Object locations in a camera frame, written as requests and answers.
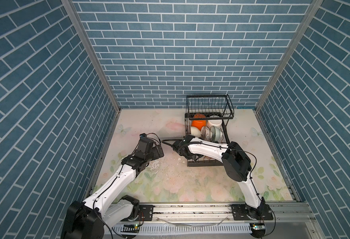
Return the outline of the cream plain bowl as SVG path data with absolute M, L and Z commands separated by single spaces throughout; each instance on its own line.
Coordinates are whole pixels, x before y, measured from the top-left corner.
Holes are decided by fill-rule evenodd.
M 194 126 L 190 127 L 190 134 L 195 136 L 195 137 L 198 137 L 198 138 L 201 137 L 201 131 L 197 127 L 194 127 Z

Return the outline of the orange square bowl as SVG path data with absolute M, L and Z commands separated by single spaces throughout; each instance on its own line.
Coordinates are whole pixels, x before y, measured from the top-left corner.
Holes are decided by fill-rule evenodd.
M 206 126 L 207 120 L 206 115 L 197 113 L 193 116 L 193 120 L 191 122 L 191 126 L 197 128 L 198 130 L 202 130 L 204 126 Z

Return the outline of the green ringed bowl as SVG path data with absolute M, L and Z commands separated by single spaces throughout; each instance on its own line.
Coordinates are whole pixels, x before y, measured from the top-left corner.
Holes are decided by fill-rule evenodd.
M 223 133 L 220 128 L 216 126 L 212 126 L 210 128 L 210 132 L 212 134 L 211 141 L 212 142 L 219 142 L 223 138 Z

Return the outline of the red starburst patterned bowl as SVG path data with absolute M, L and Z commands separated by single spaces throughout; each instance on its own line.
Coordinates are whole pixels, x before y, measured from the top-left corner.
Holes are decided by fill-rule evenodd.
M 213 133 L 211 132 L 211 129 L 208 128 L 207 126 L 203 126 L 201 128 L 201 139 L 205 141 L 212 141 L 213 138 Z

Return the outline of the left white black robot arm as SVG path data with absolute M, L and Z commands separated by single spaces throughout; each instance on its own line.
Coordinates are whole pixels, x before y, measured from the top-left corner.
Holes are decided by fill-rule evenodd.
M 132 154 L 126 156 L 115 174 L 97 191 L 83 201 L 74 201 L 68 207 L 61 238 L 62 239 L 101 239 L 105 228 L 109 231 L 118 222 L 136 217 L 139 212 L 139 200 L 127 196 L 112 208 L 111 219 L 104 220 L 106 212 L 116 197 L 128 184 L 146 169 L 152 160 L 164 157 L 161 141 L 141 134 Z

